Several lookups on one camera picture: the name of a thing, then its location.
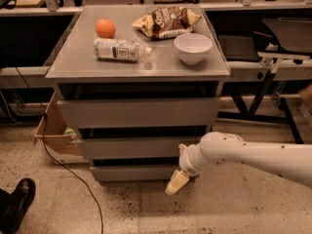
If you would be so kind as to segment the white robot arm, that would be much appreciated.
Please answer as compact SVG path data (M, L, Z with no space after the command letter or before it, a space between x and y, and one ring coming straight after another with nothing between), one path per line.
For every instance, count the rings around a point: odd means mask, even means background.
M240 136L210 132L197 144L179 147L179 169L165 192L174 195L209 164L242 163L275 176L312 186L312 145L244 141Z

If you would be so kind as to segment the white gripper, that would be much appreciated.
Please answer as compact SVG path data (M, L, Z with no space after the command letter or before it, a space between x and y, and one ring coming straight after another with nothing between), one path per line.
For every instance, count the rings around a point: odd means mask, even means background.
M198 144L186 146L181 143L178 149L178 163L182 171L174 171L165 190L167 195L176 194L189 181L189 176L197 176L206 168L206 158L202 154Z

